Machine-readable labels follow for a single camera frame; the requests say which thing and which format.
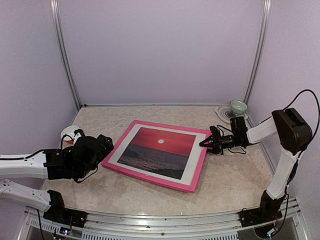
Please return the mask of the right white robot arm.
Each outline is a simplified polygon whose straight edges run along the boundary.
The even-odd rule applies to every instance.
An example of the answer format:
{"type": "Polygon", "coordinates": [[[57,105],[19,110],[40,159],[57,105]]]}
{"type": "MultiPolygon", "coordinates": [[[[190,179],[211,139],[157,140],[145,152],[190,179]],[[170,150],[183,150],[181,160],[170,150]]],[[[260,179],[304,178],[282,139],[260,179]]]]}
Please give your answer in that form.
{"type": "Polygon", "coordinates": [[[211,126],[211,135],[199,143],[215,155],[223,155],[225,149],[246,148],[278,135],[281,152],[272,181],[261,198],[256,218],[266,222],[275,212],[273,204],[281,204],[286,189],[297,170],[298,161],[313,139],[309,124],[295,108],[274,110],[271,117],[255,127],[248,128],[244,117],[230,119],[231,133],[223,135],[217,126],[211,126]]]}

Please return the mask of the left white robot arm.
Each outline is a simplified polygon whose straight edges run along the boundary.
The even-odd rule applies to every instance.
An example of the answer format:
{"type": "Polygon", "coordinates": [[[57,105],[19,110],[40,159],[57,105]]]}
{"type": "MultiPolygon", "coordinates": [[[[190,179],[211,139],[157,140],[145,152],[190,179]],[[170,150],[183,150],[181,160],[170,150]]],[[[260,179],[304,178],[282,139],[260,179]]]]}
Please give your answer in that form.
{"type": "Polygon", "coordinates": [[[41,149],[30,155],[3,155],[0,158],[0,197],[43,213],[49,211],[63,223],[70,218],[61,194],[40,190],[23,183],[24,180],[73,180],[83,182],[98,170],[99,164],[114,149],[110,137],[99,135],[79,137],[64,149],[41,149]]]}

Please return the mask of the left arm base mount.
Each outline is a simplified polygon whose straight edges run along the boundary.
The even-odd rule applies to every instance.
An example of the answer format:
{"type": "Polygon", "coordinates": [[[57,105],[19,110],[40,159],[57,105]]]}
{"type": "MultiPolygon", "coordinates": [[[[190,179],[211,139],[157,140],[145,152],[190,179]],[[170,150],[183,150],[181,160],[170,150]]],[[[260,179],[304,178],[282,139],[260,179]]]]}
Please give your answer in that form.
{"type": "Polygon", "coordinates": [[[70,227],[83,228],[88,213],[81,210],[66,208],[62,195],[54,190],[48,190],[50,196],[49,209],[43,214],[47,220],[68,225],[70,227]]]}

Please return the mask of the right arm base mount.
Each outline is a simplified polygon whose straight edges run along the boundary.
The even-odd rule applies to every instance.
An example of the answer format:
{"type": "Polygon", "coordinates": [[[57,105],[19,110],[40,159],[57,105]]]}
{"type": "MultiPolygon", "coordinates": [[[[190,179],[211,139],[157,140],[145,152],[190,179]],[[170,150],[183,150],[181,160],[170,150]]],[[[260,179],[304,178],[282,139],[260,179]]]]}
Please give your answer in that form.
{"type": "Polygon", "coordinates": [[[281,198],[272,199],[265,190],[260,199],[260,205],[257,208],[242,209],[238,214],[242,227],[249,227],[258,225],[283,217],[280,207],[285,199],[281,198]]]}

